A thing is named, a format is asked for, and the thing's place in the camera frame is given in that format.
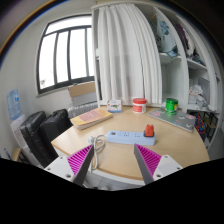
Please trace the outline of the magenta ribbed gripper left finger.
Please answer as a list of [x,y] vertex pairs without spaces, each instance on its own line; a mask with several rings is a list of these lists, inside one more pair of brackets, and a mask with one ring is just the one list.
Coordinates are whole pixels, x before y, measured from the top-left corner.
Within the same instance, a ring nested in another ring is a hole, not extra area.
[[70,156],[59,156],[45,171],[82,186],[93,155],[94,146],[89,145]]

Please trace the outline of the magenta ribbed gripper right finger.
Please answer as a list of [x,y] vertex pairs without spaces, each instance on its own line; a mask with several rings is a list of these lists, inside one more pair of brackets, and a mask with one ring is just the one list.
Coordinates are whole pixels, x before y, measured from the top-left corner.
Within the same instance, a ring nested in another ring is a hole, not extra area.
[[159,155],[139,144],[134,145],[134,155],[145,184],[150,184],[182,169],[182,166],[169,155]]

